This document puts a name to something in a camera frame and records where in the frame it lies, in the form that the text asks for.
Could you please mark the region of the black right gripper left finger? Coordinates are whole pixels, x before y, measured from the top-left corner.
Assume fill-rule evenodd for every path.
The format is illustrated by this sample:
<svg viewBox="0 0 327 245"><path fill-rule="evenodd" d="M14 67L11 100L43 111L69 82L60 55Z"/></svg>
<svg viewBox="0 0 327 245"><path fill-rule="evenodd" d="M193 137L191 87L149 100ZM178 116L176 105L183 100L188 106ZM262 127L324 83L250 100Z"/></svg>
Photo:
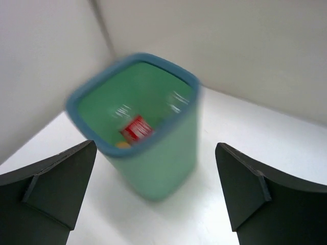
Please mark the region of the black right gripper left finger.
<svg viewBox="0 0 327 245"><path fill-rule="evenodd" d="M66 244L74 230L97 147L84 141L1 175L1 244Z"/></svg>

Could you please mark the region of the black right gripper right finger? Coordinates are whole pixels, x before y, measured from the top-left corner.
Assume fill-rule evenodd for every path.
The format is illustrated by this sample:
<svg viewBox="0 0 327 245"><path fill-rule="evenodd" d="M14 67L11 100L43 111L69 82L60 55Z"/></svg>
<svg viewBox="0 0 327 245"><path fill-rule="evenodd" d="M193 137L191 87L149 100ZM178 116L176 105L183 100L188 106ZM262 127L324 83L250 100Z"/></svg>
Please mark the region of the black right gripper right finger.
<svg viewBox="0 0 327 245"><path fill-rule="evenodd" d="M326 244L326 186L268 166L226 143L215 149L240 244Z"/></svg>

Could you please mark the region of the orange juice bottle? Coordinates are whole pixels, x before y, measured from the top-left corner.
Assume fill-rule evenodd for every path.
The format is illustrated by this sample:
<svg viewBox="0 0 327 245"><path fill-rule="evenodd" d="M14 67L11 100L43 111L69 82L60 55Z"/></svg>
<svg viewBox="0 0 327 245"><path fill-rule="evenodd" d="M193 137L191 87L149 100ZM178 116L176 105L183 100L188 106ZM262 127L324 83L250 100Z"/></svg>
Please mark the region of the orange juice bottle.
<svg viewBox="0 0 327 245"><path fill-rule="evenodd" d="M126 141L119 141L115 144L115 146L119 149L128 149L131 148L131 145Z"/></svg>

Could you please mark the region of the red label water bottle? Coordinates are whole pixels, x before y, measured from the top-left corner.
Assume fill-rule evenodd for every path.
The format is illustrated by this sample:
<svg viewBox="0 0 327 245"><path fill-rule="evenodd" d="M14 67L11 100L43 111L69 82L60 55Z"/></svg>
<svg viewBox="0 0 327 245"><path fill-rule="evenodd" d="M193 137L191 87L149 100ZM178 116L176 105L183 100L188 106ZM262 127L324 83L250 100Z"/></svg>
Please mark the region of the red label water bottle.
<svg viewBox="0 0 327 245"><path fill-rule="evenodd" d="M120 134L129 144L134 144L150 136L154 130L137 109L122 104L112 113Z"/></svg>

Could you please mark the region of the green label clear bottle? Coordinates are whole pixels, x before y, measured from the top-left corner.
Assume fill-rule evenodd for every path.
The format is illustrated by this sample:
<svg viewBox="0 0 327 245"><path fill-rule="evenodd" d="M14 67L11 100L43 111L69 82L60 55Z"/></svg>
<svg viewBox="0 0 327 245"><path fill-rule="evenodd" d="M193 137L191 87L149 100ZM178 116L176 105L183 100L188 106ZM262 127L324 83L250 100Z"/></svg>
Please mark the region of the green label clear bottle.
<svg viewBox="0 0 327 245"><path fill-rule="evenodd" d="M170 92L164 103L164 118L170 118L181 113L184 107L189 104L189 100L176 91Z"/></svg>

